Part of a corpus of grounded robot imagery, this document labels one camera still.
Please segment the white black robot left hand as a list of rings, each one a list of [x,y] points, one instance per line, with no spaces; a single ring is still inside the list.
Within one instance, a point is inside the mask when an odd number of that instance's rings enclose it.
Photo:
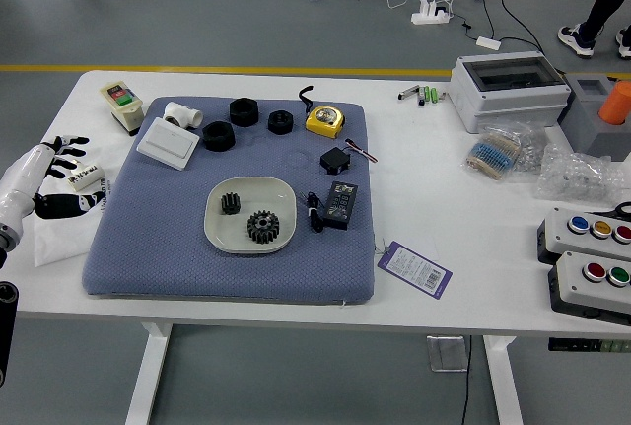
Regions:
[[[88,142],[88,138],[81,136],[57,136],[35,145],[5,171],[1,178],[1,238],[5,250],[11,250],[20,242],[24,233],[23,219],[31,213],[42,219],[79,217],[105,198],[100,191],[90,194],[39,193],[46,177],[63,179],[63,168],[76,167],[64,157],[83,156],[85,151],[80,147]]]

